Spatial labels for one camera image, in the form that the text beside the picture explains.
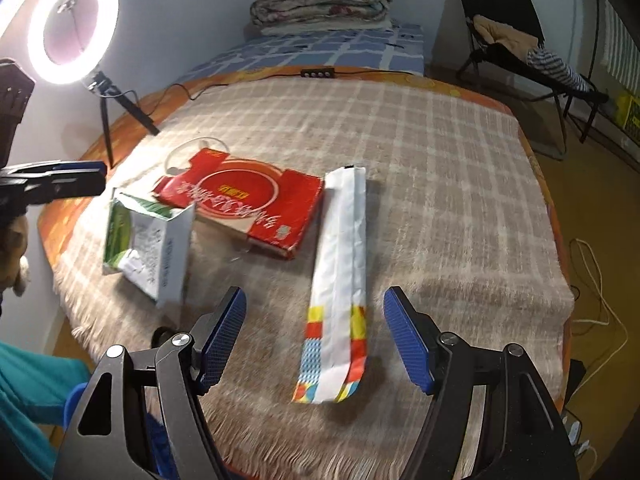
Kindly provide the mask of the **left gloved hand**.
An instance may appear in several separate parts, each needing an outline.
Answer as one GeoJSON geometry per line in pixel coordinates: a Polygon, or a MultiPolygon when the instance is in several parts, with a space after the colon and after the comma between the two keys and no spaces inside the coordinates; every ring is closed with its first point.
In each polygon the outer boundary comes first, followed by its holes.
{"type": "Polygon", "coordinates": [[[1,291],[11,289],[21,297],[29,281],[29,264],[26,257],[28,247],[28,220],[17,217],[1,228],[1,291]]]}

